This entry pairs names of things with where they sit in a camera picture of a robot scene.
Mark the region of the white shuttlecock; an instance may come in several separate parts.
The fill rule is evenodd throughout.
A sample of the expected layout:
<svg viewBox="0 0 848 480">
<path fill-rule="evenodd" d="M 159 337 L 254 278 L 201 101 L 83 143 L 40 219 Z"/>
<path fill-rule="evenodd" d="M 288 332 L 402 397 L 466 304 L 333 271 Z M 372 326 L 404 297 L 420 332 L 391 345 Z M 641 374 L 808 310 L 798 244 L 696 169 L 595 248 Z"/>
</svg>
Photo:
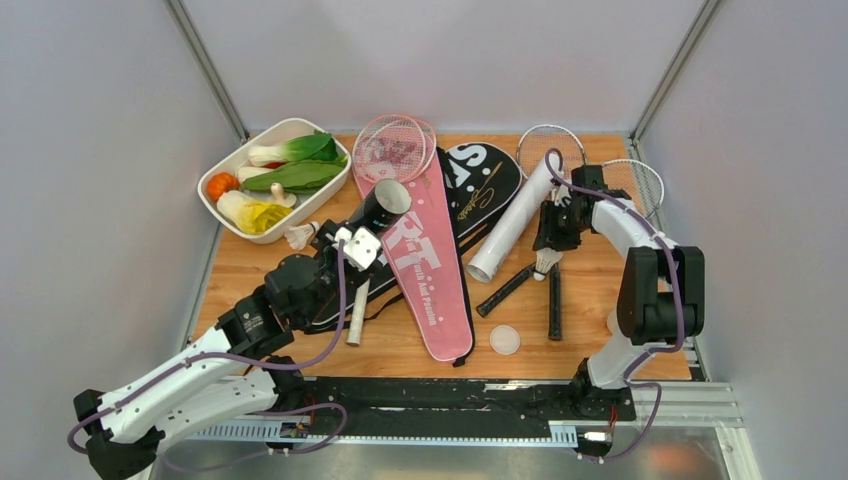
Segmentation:
<svg viewBox="0 0 848 480">
<path fill-rule="evenodd" d="M 535 263 L 533 266 L 533 279 L 542 281 L 546 278 L 552 268 L 556 267 L 563 257 L 563 252 L 552 248 L 541 248 L 535 251 Z"/>
<path fill-rule="evenodd" d="M 284 232 L 284 238 L 289 247 L 300 251 L 305 249 L 320 230 L 320 224 L 312 221 L 306 224 L 288 227 Z"/>
</svg>

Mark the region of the white shuttlecock tube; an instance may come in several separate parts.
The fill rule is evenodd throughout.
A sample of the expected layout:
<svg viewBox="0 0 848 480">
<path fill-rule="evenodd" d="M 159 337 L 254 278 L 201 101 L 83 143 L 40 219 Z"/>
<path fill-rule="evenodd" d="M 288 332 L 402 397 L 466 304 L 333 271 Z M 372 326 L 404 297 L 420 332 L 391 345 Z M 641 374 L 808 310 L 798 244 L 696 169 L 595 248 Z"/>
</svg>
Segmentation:
<svg viewBox="0 0 848 480">
<path fill-rule="evenodd" d="M 543 154 L 526 183 L 490 231 L 482 246 L 467 265 L 471 277 L 490 283 L 508 257 L 541 203 L 554 188 L 554 176 L 560 174 L 561 156 L 557 149 Z"/>
</svg>

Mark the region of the black shuttlecock tube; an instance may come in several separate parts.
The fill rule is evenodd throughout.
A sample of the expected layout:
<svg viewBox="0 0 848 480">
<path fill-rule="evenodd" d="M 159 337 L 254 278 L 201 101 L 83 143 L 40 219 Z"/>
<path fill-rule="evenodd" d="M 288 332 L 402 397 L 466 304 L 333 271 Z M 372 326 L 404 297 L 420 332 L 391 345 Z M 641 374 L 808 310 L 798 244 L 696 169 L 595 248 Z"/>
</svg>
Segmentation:
<svg viewBox="0 0 848 480">
<path fill-rule="evenodd" d="M 347 224 L 353 231 L 365 228 L 377 238 L 381 238 L 411 206 L 412 197 L 402 183 L 393 179 L 382 179 L 365 196 L 348 218 Z"/>
</svg>

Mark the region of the clear round tube lid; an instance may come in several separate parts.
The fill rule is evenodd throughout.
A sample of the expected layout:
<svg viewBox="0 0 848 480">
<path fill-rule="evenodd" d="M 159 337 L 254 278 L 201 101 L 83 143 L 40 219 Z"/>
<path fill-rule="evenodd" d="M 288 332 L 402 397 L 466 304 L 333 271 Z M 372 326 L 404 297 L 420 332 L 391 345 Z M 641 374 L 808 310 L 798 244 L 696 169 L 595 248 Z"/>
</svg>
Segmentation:
<svg viewBox="0 0 848 480">
<path fill-rule="evenodd" d="M 512 355 L 519 350 L 521 337 L 513 327 L 498 325 L 490 332 L 489 344 L 500 355 Z"/>
</svg>

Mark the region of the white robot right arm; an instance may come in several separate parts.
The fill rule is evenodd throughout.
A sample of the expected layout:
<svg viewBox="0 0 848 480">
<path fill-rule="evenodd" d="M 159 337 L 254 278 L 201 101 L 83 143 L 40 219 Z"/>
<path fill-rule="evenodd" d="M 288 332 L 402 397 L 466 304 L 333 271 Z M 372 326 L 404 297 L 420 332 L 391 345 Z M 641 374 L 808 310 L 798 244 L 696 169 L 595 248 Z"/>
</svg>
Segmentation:
<svg viewBox="0 0 848 480">
<path fill-rule="evenodd" d="M 665 185 L 645 163 L 617 159 L 579 166 L 569 176 L 553 166 L 546 171 L 567 194 L 562 203 L 544 203 L 544 235 L 536 246 L 573 250 L 582 233 L 591 231 L 604 236 L 624 260 L 616 305 L 607 319 L 610 337 L 581 361 L 567 390 L 573 410 L 595 418 L 623 404 L 636 387 L 633 375 L 648 359 L 677 352 L 686 339 L 702 333 L 705 256 L 650 223 Z"/>
</svg>

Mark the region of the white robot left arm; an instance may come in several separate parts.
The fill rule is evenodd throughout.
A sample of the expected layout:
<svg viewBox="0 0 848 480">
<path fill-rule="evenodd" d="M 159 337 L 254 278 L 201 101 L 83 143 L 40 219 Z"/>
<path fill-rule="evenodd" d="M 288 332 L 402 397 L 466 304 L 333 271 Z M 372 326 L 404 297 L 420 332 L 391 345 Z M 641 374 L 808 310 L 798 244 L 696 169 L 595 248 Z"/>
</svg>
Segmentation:
<svg viewBox="0 0 848 480">
<path fill-rule="evenodd" d="M 296 377 L 340 343 L 348 299 L 379 267 L 381 235 L 326 221 L 182 351 L 112 391 L 74 399 L 68 446 L 101 479 L 128 479 L 194 433 L 244 414 L 300 414 Z"/>
</svg>

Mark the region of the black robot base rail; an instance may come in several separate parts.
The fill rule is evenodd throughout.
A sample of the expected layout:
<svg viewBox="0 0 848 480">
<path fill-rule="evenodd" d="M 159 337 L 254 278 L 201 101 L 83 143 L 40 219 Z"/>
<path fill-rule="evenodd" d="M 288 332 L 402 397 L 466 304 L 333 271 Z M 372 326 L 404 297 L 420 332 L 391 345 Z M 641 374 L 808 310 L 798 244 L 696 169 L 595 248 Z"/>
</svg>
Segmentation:
<svg viewBox="0 0 848 480">
<path fill-rule="evenodd" d="M 329 433 L 341 419 L 348 436 L 404 438 L 534 439 L 550 435 L 553 421 L 632 421 L 627 389 L 601 390 L 583 383 L 505 379 L 284 377 L 282 412 L 320 405 L 314 430 Z"/>
</svg>

